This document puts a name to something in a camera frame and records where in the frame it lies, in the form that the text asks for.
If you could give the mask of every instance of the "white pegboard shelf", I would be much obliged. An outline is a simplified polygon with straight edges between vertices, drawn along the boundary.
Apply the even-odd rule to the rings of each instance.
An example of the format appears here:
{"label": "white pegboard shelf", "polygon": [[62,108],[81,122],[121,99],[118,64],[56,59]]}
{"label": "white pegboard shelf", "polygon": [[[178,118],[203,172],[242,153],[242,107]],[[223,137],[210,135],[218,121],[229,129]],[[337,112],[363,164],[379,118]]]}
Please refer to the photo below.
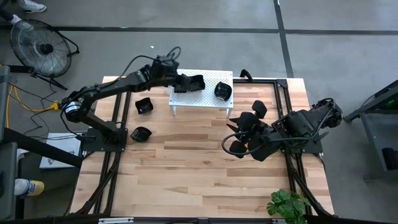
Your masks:
{"label": "white pegboard shelf", "polygon": [[169,87],[170,98],[169,106],[173,114],[177,106],[206,107],[206,108],[227,108],[227,117],[234,107],[233,94],[228,101],[218,99],[214,95],[214,89],[218,82],[228,84],[233,92],[233,74],[232,71],[215,71],[215,70],[189,70],[178,69],[178,74],[186,76],[203,75],[206,88],[201,91],[189,93],[174,93],[174,87]]}

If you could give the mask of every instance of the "white sneaker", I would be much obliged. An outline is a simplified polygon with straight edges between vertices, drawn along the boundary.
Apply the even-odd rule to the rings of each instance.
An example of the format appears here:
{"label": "white sneaker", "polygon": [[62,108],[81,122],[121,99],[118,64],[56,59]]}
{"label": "white sneaker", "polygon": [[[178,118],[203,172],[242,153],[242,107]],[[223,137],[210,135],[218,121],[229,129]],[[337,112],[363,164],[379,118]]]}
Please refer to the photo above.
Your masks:
{"label": "white sneaker", "polygon": [[[12,25],[15,25],[17,22],[21,21],[20,17],[18,17],[17,15],[13,15],[14,18],[9,21]],[[26,30],[26,31],[30,31],[33,29],[32,25],[30,25],[29,23],[22,21],[21,24],[19,25],[21,29]]]}
{"label": "white sneaker", "polygon": [[21,21],[20,17],[18,17],[17,15],[13,15],[14,18],[9,21],[12,25],[15,25],[17,22]]}
{"label": "white sneaker", "polygon": [[31,0],[19,0],[19,5],[23,8],[25,13],[44,12],[47,9],[47,6],[37,4]]}

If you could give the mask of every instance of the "wooden tabletop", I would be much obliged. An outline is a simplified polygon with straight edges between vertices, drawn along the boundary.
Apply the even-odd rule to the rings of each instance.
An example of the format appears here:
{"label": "wooden tabletop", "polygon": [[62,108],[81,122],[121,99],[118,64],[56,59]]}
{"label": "wooden tabletop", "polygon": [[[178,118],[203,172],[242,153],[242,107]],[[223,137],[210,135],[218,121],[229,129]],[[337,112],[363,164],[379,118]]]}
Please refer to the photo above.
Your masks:
{"label": "wooden tabletop", "polygon": [[[104,77],[103,81],[115,78]],[[309,109],[303,79],[287,80],[293,110]],[[286,114],[282,91],[280,95]],[[148,115],[138,115],[134,102],[144,97],[150,97],[154,110]],[[95,114],[110,120],[115,98],[99,100]],[[235,84],[231,118],[251,111],[255,100],[267,106],[266,123],[278,119],[274,89],[267,84]],[[132,94],[127,120],[129,133],[143,126],[153,134],[145,143],[128,138],[119,166],[112,216],[269,217],[266,205],[271,201],[271,193],[289,189],[284,156],[278,152],[264,162],[251,156],[243,159],[231,156],[220,146],[221,140],[232,133],[225,125],[229,122],[225,110],[181,107],[172,116],[168,102],[166,88]],[[103,152],[96,152],[83,161],[71,212],[81,208],[97,187],[103,157]],[[302,159],[310,190],[333,213],[322,163],[313,155],[304,154]]]}

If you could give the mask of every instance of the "white bottle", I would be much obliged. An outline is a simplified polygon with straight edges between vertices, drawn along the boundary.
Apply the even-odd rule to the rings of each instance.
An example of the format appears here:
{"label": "white bottle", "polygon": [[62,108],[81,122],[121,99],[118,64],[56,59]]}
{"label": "white bottle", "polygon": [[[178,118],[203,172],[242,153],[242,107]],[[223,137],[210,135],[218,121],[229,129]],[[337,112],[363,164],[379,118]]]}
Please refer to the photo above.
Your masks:
{"label": "white bottle", "polygon": [[44,183],[36,180],[16,179],[14,195],[38,196],[44,190]]}

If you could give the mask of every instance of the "gray floor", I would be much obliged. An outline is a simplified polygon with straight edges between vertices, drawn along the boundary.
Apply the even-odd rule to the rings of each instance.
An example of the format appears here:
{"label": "gray floor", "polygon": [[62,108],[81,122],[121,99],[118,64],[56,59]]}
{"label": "gray floor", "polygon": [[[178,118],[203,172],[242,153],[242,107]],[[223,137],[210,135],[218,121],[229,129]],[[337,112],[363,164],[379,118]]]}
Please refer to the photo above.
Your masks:
{"label": "gray floor", "polygon": [[[118,27],[211,27],[277,28],[272,0],[86,0],[39,1],[48,5],[43,14],[29,17],[61,26]],[[397,30],[395,0],[280,0],[287,29]],[[104,16],[108,11],[113,14]],[[81,47],[68,73],[59,81],[70,88],[100,82],[104,75],[118,75],[138,54],[164,54],[179,45],[181,68],[248,69],[255,77],[286,77],[278,34],[156,33],[156,32],[63,32]],[[333,97],[345,114],[358,108],[369,96],[397,79],[398,36],[288,35],[294,77],[304,78],[311,103]],[[9,34],[0,32],[0,63],[19,62],[9,47]],[[146,61],[137,61],[131,70]],[[18,75],[18,85],[45,96],[47,84]],[[70,91],[58,91],[56,100]],[[21,93],[31,107],[40,102]],[[31,114],[12,103],[11,128],[23,132],[34,127]],[[58,113],[42,116],[52,132],[64,132]],[[70,125],[74,130],[85,128]],[[32,134],[44,133],[41,129]],[[323,140],[326,175],[335,213],[341,217],[398,222],[397,183],[365,184],[363,175],[380,169],[359,120],[330,130]],[[68,197],[53,202],[57,194],[69,194],[73,181],[32,202],[39,216],[61,215]],[[59,205],[34,206],[48,203]]]}

